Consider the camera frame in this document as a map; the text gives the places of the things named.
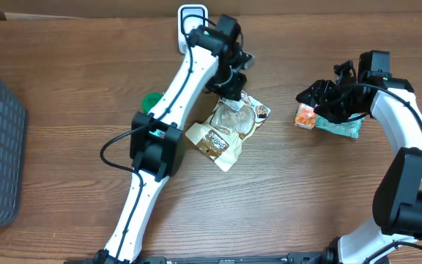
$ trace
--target orange snack packet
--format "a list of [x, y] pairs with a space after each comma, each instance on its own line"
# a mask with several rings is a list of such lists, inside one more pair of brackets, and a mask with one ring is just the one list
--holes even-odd
[[314, 113], [314, 109], [301, 103], [297, 108], [296, 117], [294, 118], [294, 125], [300, 128], [312, 130], [315, 127], [315, 122], [319, 115]]

